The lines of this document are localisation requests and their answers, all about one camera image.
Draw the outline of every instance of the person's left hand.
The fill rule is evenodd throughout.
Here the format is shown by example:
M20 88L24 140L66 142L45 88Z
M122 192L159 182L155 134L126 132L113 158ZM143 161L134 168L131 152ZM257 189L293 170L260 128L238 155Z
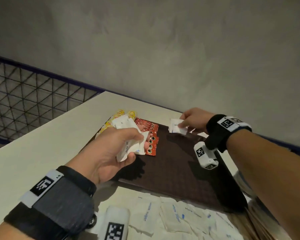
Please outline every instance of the person's left hand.
M128 140L142 139L143 135L135 128L110 127L89 143L66 166L81 173L95 184L103 183L112 179L121 168L132 164L136 159L136 155L131 152L125 161L116 160L116 155L121 151L124 143ZM146 142L144 148L148 149L148 147L149 143Z

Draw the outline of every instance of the brown tray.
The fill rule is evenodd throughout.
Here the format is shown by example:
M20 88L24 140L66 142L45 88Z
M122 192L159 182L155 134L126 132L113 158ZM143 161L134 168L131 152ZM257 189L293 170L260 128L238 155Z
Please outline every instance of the brown tray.
M244 212L247 201L220 154L215 153L219 161L215 169L200 166L193 147L204 141L204 137L169 133L165 125L159 125L157 135L160 139L156 156L137 155L136 161L121 169L113 180L190 200L213 210Z

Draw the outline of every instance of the wrist-mounted device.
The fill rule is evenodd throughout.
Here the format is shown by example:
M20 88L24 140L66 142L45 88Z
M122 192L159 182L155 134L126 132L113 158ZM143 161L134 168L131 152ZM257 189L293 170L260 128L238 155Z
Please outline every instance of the wrist-mounted device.
M35 240L63 240L95 224L96 185L67 166L49 171L4 221Z
M209 136L205 140L205 146L209 150L218 149L224 152L227 149L226 142L228 138L241 129L247 129L252 132L249 124L224 114L214 115L207 123L207 132Z

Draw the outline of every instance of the concrete wall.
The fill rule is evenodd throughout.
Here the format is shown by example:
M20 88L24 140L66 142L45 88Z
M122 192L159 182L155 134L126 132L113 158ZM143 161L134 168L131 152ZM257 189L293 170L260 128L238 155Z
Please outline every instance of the concrete wall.
M300 0L0 0L0 56L300 145Z

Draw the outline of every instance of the metal grid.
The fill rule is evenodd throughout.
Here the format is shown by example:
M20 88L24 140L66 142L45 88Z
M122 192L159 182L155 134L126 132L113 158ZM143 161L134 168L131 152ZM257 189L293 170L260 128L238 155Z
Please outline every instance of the metal grid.
M0 139L13 141L101 92L0 62Z

